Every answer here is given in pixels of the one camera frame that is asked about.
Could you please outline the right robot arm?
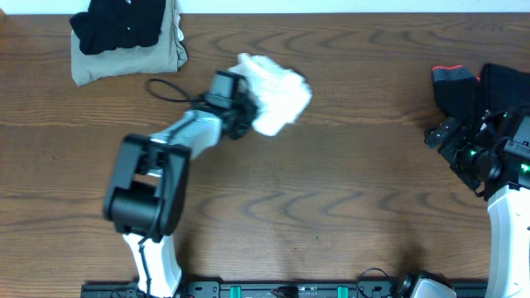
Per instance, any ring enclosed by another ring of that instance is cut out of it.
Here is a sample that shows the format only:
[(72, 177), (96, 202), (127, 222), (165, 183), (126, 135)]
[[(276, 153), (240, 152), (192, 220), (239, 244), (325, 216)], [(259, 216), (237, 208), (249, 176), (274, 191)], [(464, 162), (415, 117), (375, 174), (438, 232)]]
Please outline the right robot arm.
[(425, 144), (487, 203), (488, 297), (529, 295), (529, 107), (487, 112), (478, 132), (456, 118), (427, 130)]

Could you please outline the white t-shirt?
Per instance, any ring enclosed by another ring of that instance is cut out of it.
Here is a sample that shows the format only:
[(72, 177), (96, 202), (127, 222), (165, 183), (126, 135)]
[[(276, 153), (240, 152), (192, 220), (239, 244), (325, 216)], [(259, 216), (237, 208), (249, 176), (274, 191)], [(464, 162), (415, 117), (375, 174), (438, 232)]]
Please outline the white t-shirt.
[(287, 124), (293, 124), (312, 99), (306, 79), (265, 55), (238, 54), (230, 72), (242, 75), (249, 84), (251, 98), (258, 107), (252, 122), (254, 131), (273, 137)]

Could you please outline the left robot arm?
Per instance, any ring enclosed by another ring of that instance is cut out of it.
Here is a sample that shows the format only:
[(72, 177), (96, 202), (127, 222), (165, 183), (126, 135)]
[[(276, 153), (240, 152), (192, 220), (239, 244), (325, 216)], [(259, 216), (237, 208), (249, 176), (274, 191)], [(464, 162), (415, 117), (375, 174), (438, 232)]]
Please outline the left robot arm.
[(257, 115), (246, 94), (203, 94), (168, 128), (124, 137), (103, 215), (132, 251), (139, 274), (136, 296), (177, 296), (182, 270), (173, 233), (184, 210), (190, 164), (222, 137), (244, 136)]

